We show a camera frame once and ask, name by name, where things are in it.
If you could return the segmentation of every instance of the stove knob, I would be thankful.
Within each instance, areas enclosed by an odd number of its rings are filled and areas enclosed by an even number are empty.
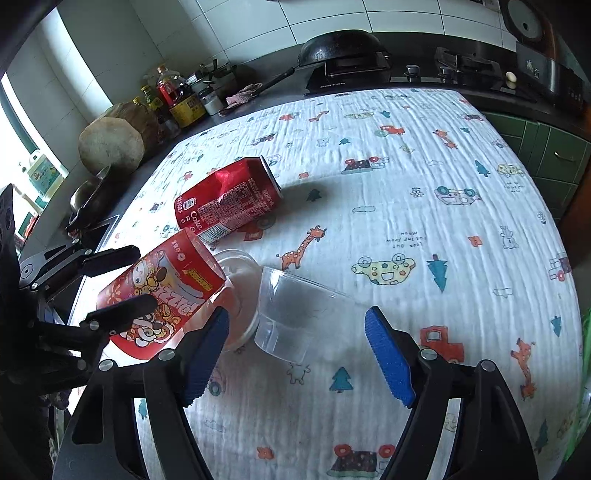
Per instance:
[[[407,71],[404,75],[409,82],[421,81],[421,69],[418,65],[407,65]]]
[[[453,83],[453,70],[449,67],[439,67],[439,78],[443,83]]]

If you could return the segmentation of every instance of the red snack can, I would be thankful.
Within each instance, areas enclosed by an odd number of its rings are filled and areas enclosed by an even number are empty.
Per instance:
[[[156,310],[134,319],[129,330],[111,337],[128,355],[149,360],[225,281],[226,276],[213,255],[187,228],[113,280],[99,293],[96,308],[144,293],[156,298]]]
[[[220,168],[174,202],[180,228],[210,244],[276,207],[281,189],[262,157],[242,158]]]

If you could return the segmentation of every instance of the tablecloth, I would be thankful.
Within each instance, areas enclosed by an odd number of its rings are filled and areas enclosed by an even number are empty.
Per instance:
[[[241,249],[261,265],[377,305],[394,328],[449,361],[495,361],[540,478],[551,478],[576,415],[579,308],[550,212],[485,117],[455,91],[415,88],[327,95],[243,116],[179,143],[105,248],[135,244],[147,253],[178,231],[177,195],[217,168],[259,155],[284,201],[212,250]],[[317,230],[325,231],[318,239]],[[297,248],[299,269],[285,256]],[[118,273],[85,281],[74,324]],[[391,396],[363,319],[333,328],[334,340],[310,364],[283,362],[252,340],[220,357],[210,388],[186,410],[215,478],[383,471],[409,411]],[[105,355],[133,361],[112,345]],[[148,470],[162,478],[149,412],[137,405]],[[451,401],[432,479],[443,476],[458,411]]]

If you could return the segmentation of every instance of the green cabinet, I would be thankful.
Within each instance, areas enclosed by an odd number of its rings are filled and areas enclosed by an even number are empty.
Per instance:
[[[591,144],[559,128],[525,118],[494,112],[483,114],[519,157],[552,216],[559,219],[583,177]]]

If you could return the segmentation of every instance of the barcode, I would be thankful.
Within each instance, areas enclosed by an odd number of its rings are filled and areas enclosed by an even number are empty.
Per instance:
[[[211,226],[207,230],[204,230],[198,234],[198,237],[204,244],[211,244],[217,240],[220,240],[221,237],[229,234],[230,232],[231,230],[229,228],[226,228],[221,223],[218,223],[217,225]]]

